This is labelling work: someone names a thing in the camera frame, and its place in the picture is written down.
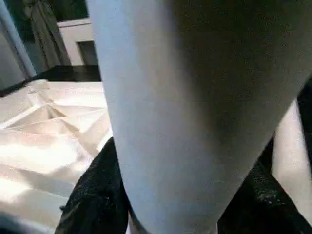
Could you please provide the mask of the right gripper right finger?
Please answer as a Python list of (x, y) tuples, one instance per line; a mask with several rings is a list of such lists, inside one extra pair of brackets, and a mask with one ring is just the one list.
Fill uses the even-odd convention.
[(273, 141), (217, 224), (219, 234), (310, 234), (312, 227), (270, 172)]

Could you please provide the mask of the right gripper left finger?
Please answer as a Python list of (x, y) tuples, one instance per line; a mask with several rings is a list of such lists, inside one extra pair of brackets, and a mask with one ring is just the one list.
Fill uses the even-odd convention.
[(57, 234), (124, 234), (128, 200), (111, 137), (76, 183), (55, 229)]

